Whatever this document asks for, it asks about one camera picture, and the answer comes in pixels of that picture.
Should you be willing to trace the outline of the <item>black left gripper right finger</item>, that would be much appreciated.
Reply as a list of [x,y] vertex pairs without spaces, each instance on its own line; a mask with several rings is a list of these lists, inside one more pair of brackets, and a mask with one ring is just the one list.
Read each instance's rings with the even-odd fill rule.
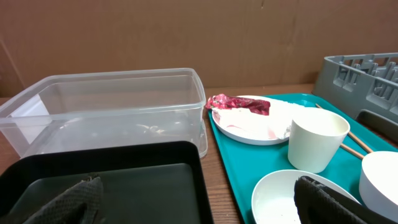
[[301,224],[397,224],[309,176],[295,181],[294,202]]

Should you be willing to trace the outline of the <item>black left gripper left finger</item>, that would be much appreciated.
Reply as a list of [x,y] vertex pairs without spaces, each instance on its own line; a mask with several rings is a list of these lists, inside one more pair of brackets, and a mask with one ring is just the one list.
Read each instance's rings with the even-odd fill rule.
[[39,179],[27,186],[1,223],[94,223],[103,194],[99,176],[78,182]]

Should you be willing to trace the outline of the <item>white bowl with rice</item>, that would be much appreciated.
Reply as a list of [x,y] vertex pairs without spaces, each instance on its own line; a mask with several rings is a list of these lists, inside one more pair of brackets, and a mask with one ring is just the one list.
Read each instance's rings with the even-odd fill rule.
[[278,170],[265,175],[252,192],[251,210],[255,222],[300,223],[294,202],[294,185],[295,181],[304,175],[356,201],[345,189],[317,174],[293,169]]

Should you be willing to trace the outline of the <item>cream paper cup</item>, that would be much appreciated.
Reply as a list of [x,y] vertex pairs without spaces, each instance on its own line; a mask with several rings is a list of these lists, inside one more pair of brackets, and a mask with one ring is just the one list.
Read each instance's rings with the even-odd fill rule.
[[321,108],[303,108],[292,118],[287,158],[298,170],[325,170],[350,131],[342,116]]

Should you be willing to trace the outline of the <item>red snack wrapper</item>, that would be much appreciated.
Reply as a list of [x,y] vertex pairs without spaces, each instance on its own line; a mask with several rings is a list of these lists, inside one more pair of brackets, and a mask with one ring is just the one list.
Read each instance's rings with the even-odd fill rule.
[[271,103],[266,100],[255,100],[238,96],[228,96],[219,94],[212,96],[206,102],[205,108],[212,110],[213,108],[221,110],[231,110],[233,108],[244,108],[255,114],[264,116],[269,115]]

